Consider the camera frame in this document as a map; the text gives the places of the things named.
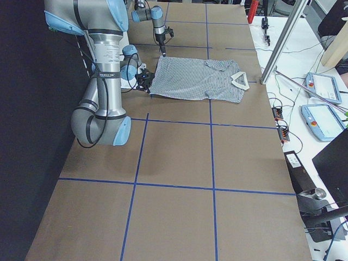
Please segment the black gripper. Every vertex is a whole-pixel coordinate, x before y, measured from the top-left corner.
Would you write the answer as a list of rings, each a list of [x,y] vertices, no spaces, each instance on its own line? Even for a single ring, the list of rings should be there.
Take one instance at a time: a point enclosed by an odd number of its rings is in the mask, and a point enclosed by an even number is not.
[[[141,73],[136,75],[137,86],[136,89],[140,91],[150,91],[154,73],[148,69],[141,69]]]
[[[165,33],[162,34],[154,34],[155,40],[160,46],[160,51],[162,53],[162,56],[166,56],[166,48],[165,48]]]

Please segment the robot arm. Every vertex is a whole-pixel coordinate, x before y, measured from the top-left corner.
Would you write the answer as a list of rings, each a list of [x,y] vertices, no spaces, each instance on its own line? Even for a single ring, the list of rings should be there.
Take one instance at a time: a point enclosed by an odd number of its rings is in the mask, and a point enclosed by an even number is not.
[[[132,11],[131,16],[134,22],[152,21],[155,43],[159,45],[162,56],[166,56],[166,27],[162,8],[157,5],[151,8],[147,1],[134,1],[134,11]]]
[[[131,118],[122,107],[120,41],[128,30],[123,1],[45,1],[45,18],[54,30],[87,35],[95,72],[71,117],[71,127],[81,147],[124,145]]]

